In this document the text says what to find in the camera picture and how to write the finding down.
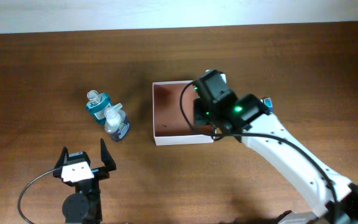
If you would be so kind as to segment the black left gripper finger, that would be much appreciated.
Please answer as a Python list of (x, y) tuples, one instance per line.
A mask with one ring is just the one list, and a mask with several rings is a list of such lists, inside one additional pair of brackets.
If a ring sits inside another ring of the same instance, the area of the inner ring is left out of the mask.
[(54, 168), (57, 169), (63, 167), (67, 163), (68, 157), (68, 149), (66, 147), (63, 147), (60, 157), (58, 158), (58, 161), (55, 164)]
[(104, 164), (104, 168), (108, 172), (116, 170), (116, 163), (112, 158), (112, 156), (110, 155), (103, 138), (100, 139), (100, 147), (101, 147), (101, 161)]

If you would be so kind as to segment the blue and white toothbrush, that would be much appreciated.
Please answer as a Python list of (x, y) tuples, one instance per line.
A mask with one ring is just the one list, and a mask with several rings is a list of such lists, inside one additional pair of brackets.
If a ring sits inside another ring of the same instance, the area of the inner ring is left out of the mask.
[(262, 98), (261, 102), (269, 109), (270, 113), (273, 113), (273, 104), (271, 98)]

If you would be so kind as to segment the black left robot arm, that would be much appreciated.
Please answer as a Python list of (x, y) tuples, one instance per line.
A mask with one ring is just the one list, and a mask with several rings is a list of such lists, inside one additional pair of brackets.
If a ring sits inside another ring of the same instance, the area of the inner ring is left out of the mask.
[(63, 205), (65, 223), (94, 224), (103, 220), (101, 208), (101, 190), (99, 182), (110, 178), (109, 173), (116, 170), (103, 139), (100, 140), (100, 154), (103, 166), (91, 168), (91, 161), (85, 151), (70, 154), (64, 147), (55, 164), (53, 176), (59, 178), (75, 193), (69, 195)]

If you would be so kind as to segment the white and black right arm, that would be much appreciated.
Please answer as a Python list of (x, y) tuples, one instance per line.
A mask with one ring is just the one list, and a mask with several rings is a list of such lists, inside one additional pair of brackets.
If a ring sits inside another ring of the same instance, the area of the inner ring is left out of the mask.
[(358, 223), (358, 184), (314, 156), (256, 96), (199, 95), (194, 106), (220, 138), (235, 137), (260, 154), (305, 199), (310, 212), (288, 212), (279, 223)]

